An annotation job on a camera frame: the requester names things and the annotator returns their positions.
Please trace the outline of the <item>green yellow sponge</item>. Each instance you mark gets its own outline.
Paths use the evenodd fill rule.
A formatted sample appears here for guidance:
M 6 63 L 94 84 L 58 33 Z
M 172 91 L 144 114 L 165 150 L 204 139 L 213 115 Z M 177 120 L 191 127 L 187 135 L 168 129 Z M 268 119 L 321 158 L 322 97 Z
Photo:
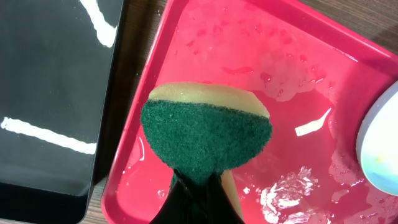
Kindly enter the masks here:
M 154 154 L 178 179 L 197 186 L 206 215 L 206 185 L 258 156 L 272 136 L 270 114 L 250 91 L 204 83 L 167 83 L 154 88 L 141 112 Z

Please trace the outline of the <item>white plate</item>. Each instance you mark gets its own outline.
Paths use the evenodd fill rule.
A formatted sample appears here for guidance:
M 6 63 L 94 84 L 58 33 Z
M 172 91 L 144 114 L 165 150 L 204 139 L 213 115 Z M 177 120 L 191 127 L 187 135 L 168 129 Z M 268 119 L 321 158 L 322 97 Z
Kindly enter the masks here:
M 397 195 L 397 83 L 372 105 L 361 123 L 356 155 L 367 180 Z

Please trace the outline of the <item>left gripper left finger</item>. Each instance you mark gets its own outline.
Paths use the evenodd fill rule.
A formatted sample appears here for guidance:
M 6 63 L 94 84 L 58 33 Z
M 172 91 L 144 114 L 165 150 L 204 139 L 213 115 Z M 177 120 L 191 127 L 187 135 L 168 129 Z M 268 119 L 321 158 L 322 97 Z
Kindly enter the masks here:
M 197 224 L 202 222 L 200 189 L 178 179 L 150 224 Z

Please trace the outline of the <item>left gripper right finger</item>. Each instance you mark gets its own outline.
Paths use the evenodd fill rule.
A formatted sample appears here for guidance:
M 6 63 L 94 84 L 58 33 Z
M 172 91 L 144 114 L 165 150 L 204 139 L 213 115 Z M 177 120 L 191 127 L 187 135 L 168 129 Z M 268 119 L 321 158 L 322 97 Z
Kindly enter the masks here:
M 245 224 L 236 184 L 231 172 L 211 174 L 206 185 L 207 224 Z

